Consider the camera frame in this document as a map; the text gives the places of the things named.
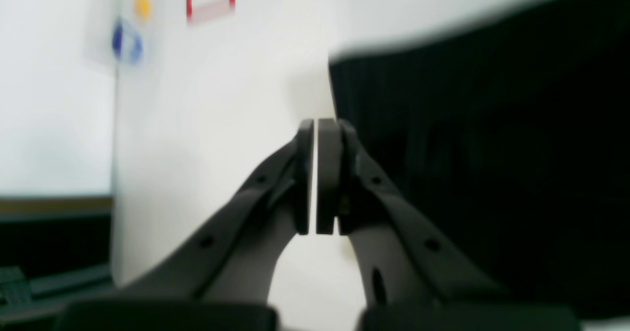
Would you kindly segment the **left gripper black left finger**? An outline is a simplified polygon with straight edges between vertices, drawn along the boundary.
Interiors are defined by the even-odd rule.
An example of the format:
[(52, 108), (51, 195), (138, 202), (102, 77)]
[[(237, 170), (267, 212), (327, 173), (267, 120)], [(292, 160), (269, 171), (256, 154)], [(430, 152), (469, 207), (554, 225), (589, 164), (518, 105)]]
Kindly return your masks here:
[(108, 297), (75, 302), (57, 331), (279, 331), (268, 306), (281, 253), (309, 228), (313, 120), (156, 268)]

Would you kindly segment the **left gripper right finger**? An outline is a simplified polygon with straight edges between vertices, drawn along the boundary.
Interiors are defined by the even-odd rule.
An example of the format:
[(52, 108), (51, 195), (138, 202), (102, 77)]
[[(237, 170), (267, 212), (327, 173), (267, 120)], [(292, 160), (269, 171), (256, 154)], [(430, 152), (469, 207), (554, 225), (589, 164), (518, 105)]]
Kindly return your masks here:
[(358, 331), (578, 331), (565, 305), (517, 301), (414, 206), (344, 120), (318, 120), (317, 232), (338, 223), (367, 307)]

